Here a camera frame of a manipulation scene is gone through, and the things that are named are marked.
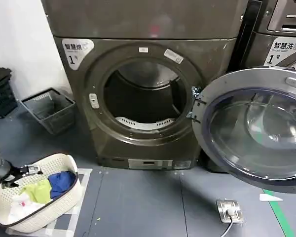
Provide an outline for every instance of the gray floor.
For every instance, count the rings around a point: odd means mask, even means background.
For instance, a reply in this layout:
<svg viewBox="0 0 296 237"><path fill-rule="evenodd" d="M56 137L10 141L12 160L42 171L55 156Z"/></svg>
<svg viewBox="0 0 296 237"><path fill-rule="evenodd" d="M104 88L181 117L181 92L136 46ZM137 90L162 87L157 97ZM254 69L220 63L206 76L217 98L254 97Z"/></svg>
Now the gray floor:
<svg viewBox="0 0 296 237"><path fill-rule="evenodd" d="M78 168L92 168L75 237L219 237L227 228L219 219L217 199L238 200L245 223L227 237L283 237L262 190L228 174L200 167L185 171L140 171L99 167L90 138L77 125L49 135L22 108L0 119L1 156L23 165L53 153L71 154ZM277 194L296 236L296 195ZM64 215L56 228L65 229ZM0 228L0 237L9 236Z"/></svg>

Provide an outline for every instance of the clothes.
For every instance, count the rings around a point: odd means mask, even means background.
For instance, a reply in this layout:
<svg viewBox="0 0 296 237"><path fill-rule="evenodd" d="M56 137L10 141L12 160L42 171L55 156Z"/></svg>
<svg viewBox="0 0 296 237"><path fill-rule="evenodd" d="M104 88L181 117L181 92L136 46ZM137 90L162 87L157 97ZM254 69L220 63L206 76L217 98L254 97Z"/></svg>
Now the clothes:
<svg viewBox="0 0 296 237"><path fill-rule="evenodd" d="M12 224L17 222L38 209L45 206L45 204L39 204L32 202L30 196L27 193L22 193L21 195L15 195L12 197L11 210L8 216L8 223Z"/></svg>
<svg viewBox="0 0 296 237"><path fill-rule="evenodd" d="M69 171L60 172L50 175L48 180L52 188L50 197L54 199L70 188L70 186L74 183L75 174Z"/></svg>
<svg viewBox="0 0 296 237"><path fill-rule="evenodd" d="M50 202L50 190L51 186L48 179L44 179L35 184L27 184L20 194L25 192L29 195L31 201L46 204Z"/></svg>

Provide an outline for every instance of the drum opening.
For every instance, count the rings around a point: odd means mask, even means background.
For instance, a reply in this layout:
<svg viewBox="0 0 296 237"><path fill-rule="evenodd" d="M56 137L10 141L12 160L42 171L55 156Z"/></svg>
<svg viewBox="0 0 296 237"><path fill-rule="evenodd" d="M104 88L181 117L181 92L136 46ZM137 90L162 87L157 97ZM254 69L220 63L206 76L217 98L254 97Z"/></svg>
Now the drum opening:
<svg viewBox="0 0 296 237"><path fill-rule="evenodd" d="M154 130L169 126L181 115L186 90L171 69L150 61L137 61L111 74L105 84L104 99L121 124Z"/></svg>

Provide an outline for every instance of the green clothing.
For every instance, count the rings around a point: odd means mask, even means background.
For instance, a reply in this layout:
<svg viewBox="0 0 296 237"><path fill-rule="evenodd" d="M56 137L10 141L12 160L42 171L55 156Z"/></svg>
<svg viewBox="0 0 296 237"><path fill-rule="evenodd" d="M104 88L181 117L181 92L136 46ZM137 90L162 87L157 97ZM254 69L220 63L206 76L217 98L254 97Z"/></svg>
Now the green clothing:
<svg viewBox="0 0 296 237"><path fill-rule="evenodd" d="M20 194L25 192L29 195L31 201L46 204L50 201L50 190L50 182L48 179L44 179L35 184L27 184Z"/></svg>

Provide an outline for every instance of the washer door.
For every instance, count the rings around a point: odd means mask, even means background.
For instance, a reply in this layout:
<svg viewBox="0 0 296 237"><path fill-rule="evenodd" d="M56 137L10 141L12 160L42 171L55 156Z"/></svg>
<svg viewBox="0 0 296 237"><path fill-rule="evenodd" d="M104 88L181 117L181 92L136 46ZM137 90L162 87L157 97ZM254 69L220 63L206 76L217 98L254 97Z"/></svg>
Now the washer door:
<svg viewBox="0 0 296 237"><path fill-rule="evenodd" d="M209 84L192 126L206 154L257 187L296 193L296 71L253 68Z"/></svg>

